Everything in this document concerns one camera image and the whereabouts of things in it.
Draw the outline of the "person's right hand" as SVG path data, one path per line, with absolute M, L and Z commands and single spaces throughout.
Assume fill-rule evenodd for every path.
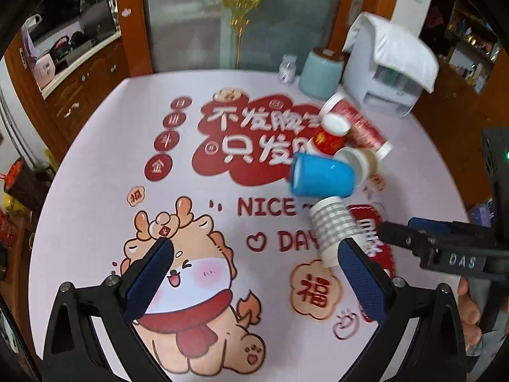
M 463 327 L 465 348 L 475 346 L 481 340 L 482 332 L 478 326 L 481 319 L 481 310 L 469 296 L 469 282 L 461 278 L 458 285 L 458 311 Z

